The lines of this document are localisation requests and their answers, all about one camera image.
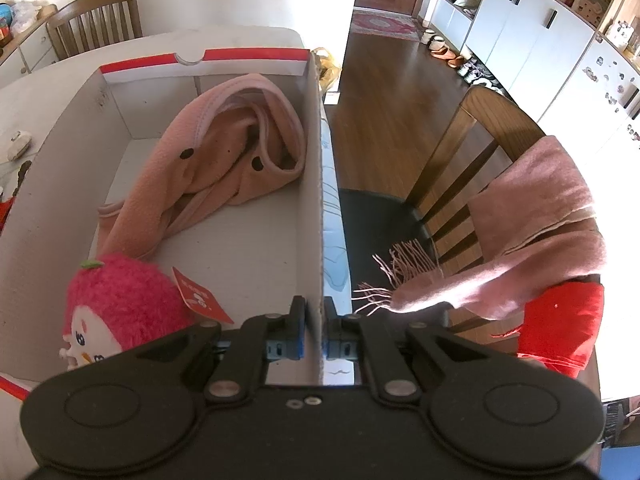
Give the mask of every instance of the pink plush toy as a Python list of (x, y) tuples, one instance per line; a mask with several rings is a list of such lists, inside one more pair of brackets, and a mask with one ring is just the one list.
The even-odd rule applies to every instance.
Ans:
[(91, 260), (69, 284), (60, 349), (72, 369), (193, 323), (178, 287), (156, 266), (122, 254)]

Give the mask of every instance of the red patterned rug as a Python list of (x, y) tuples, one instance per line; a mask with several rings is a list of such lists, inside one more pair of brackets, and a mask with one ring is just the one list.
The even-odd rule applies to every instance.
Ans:
[(369, 9), (353, 9), (351, 32), (420, 41), (411, 16)]

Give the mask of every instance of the paper tag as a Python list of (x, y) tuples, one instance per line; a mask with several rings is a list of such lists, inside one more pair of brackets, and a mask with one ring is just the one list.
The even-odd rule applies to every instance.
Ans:
[(186, 306), (196, 314), (215, 319), (222, 323), (233, 324), (231, 319), (218, 303), (218, 300), (206, 288), (187, 278), (175, 267), (172, 267), (175, 282)]

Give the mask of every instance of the green leaf on plush toy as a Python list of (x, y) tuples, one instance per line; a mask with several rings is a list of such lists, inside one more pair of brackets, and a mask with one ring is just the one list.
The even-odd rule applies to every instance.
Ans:
[(80, 264), (80, 267), (83, 269), (97, 269), (98, 267), (103, 267), (104, 263), (98, 260), (85, 260)]

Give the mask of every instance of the black chair seat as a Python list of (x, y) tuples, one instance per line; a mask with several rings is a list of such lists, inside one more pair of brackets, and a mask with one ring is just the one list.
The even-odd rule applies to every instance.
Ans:
[[(354, 189), (340, 189), (338, 194), (352, 288), (358, 288), (360, 283), (391, 288), (373, 255), (377, 254), (388, 261), (389, 249), (398, 242), (418, 240), (431, 260), (436, 261), (434, 244), (426, 227), (420, 222), (420, 212), (403, 199)], [(354, 301), (353, 309), (364, 304), (363, 301)], [(404, 340), (404, 330), (411, 322), (447, 326), (449, 308), (449, 304), (442, 303), (408, 314), (396, 314), (380, 308), (373, 315), (385, 319), (387, 330), (395, 340)]]

